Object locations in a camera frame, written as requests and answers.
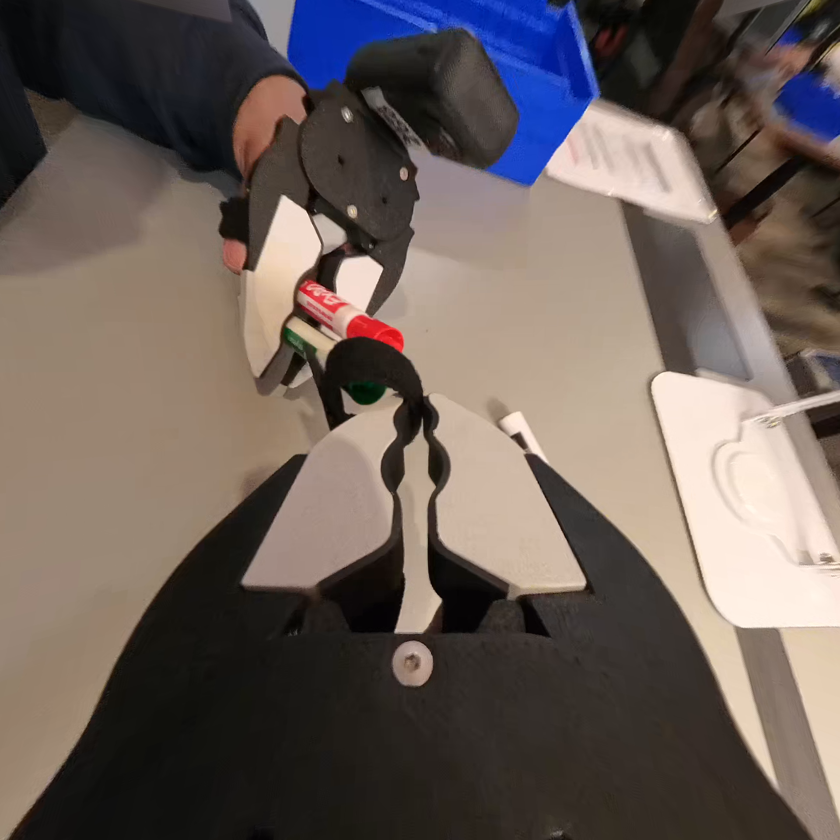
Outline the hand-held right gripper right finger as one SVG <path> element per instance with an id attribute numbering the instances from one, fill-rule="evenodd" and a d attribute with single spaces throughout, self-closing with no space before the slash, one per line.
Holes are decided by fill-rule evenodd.
<path id="1" fill-rule="evenodd" d="M 427 396 L 429 543 L 446 564 L 515 600 L 581 592 L 585 574 L 527 454 L 484 417 Z"/>

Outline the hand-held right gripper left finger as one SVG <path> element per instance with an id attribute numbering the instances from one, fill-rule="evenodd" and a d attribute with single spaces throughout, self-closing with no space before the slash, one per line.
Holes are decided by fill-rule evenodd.
<path id="1" fill-rule="evenodd" d="M 403 525 L 395 488 L 402 403 L 386 397 L 327 433 L 296 478 L 243 578 L 250 591 L 295 593 L 342 605 L 402 596 Z"/>

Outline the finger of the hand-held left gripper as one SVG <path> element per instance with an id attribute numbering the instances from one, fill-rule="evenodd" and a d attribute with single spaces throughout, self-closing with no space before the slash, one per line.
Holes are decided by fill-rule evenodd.
<path id="1" fill-rule="evenodd" d="M 294 352 L 282 348 L 283 331 L 295 310 L 298 286 L 321 256 L 322 239 L 312 217 L 282 196 L 255 268 L 240 276 L 240 325 L 259 391 L 276 390 L 287 373 Z"/>
<path id="2" fill-rule="evenodd" d="M 346 255 L 338 267 L 338 296 L 374 316 L 396 288 L 396 275 L 369 255 Z"/>

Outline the red marker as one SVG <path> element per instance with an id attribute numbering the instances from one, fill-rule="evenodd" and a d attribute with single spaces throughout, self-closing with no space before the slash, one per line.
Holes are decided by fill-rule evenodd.
<path id="1" fill-rule="evenodd" d="M 386 344 L 398 352 L 404 350 L 404 337 L 398 329 L 368 316 L 314 280 L 304 280 L 300 284 L 296 303 L 319 326 L 342 340 L 366 338 Z"/>

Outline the green marker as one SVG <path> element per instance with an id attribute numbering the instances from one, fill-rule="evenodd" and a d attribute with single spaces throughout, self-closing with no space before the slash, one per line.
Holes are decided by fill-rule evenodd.
<path id="1" fill-rule="evenodd" d="M 301 357 L 315 362 L 309 362 L 310 371 L 314 375 L 314 364 L 321 370 L 326 369 L 329 353 L 337 340 L 330 338 L 298 316 L 290 317 L 283 328 L 283 340 Z M 360 406 L 370 406 L 377 403 L 386 393 L 386 386 L 372 382 L 352 382 L 343 387 L 349 398 Z"/>

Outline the black marker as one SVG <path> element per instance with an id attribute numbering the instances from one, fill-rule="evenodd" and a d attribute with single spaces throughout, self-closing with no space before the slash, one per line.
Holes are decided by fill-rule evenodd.
<path id="1" fill-rule="evenodd" d="M 497 421 L 497 425 L 524 453 L 539 458 L 545 464 L 549 463 L 528 421 L 521 412 L 505 415 Z"/>

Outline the person's left forearm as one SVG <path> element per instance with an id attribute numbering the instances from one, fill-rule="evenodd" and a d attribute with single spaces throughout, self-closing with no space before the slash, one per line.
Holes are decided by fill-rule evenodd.
<path id="1" fill-rule="evenodd" d="M 251 88 L 274 75 L 306 86 L 252 5 L 226 6 L 220 19 L 148 2 L 2 2 L 2 81 L 18 99 L 3 103 L 5 127 L 39 145 L 30 90 L 240 180 L 232 131 Z"/>

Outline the person's left hand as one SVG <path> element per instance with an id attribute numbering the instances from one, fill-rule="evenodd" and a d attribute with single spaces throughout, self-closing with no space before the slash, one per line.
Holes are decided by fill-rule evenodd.
<path id="1" fill-rule="evenodd" d="M 285 76 L 259 80 L 240 104 L 232 131 L 232 149 L 241 175 L 240 194 L 248 192 L 249 180 L 259 157 L 271 146 L 283 119 L 295 123 L 307 116 L 306 89 Z"/>

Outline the large blue plastic bin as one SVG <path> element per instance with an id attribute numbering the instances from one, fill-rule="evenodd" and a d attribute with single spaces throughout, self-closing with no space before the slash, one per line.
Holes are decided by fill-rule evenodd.
<path id="1" fill-rule="evenodd" d="M 518 132 L 490 171 L 533 185 L 600 96 L 574 2 L 296 1 L 287 45 L 313 88 L 342 79 L 376 40 L 464 28 L 485 47 L 519 110 Z"/>

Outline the printed paper sheet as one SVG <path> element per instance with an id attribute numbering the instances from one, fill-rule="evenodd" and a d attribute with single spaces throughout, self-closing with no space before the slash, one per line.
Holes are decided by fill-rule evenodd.
<path id="1" fill-rule="evenodd" d="M 601 98 L 587 107 L 544 174 L 657 217 L 710 224 L 718 216 L 686 137 Z"/>

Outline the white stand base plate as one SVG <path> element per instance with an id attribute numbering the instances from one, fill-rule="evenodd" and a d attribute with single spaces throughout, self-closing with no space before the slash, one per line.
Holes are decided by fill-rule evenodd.
<path id="1" fill-rule="evenodd" d="M 722 378 L 658 374 L 654 409 L 712 604 L 741 628 L 839 626 L 838 487 L 806 457 L 806 413 Z"/>

